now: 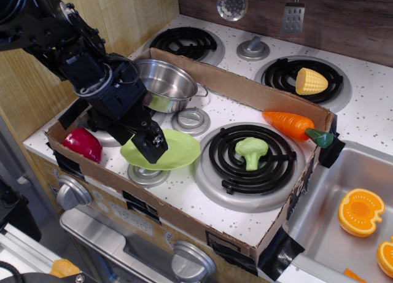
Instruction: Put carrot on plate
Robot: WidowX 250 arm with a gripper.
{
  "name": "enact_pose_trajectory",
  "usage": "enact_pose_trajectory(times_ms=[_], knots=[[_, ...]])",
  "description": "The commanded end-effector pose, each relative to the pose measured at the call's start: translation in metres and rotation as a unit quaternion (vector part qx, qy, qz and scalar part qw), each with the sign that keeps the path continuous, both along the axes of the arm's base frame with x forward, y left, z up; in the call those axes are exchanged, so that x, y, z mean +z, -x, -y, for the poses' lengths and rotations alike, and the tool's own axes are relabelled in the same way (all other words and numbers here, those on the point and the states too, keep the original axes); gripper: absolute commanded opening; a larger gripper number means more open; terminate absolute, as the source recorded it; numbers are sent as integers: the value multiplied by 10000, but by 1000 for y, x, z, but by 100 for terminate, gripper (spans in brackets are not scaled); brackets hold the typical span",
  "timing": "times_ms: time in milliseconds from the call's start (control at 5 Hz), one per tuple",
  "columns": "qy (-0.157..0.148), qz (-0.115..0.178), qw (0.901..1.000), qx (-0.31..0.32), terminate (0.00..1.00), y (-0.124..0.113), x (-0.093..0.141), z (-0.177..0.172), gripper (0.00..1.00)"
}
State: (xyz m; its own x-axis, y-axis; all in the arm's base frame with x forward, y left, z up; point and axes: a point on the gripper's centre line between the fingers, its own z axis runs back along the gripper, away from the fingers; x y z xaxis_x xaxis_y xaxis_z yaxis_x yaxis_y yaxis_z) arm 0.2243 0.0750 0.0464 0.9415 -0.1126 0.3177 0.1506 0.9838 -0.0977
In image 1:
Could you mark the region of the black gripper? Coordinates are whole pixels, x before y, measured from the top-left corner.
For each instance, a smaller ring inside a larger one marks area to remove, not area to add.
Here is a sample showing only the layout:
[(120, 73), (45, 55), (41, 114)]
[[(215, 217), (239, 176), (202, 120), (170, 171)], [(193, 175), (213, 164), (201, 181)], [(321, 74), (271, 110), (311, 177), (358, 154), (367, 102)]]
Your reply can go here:
[(120, 55), (104, 57), (82, 53), (72, 62), (75, 93), (92, 108), (95, 125), (119, 144), (129, 139), (152, 164), (168, 150), (163, 131), (143, 106), (147, 93), (135, 62)]

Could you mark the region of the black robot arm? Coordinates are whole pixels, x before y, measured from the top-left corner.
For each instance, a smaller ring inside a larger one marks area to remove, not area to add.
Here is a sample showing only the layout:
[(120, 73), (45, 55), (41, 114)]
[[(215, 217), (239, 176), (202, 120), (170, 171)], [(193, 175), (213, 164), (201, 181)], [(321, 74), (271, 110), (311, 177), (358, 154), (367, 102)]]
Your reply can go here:
[(1, 50), (23, 49), (90, 106), (90, 126), (119, 144), (131, 141), (149, 163), (168, 150), (143, 100), (147, 89), (134, 61), (107, 53), (105, 41), (73, 4), (61, 0), (1, 0)]

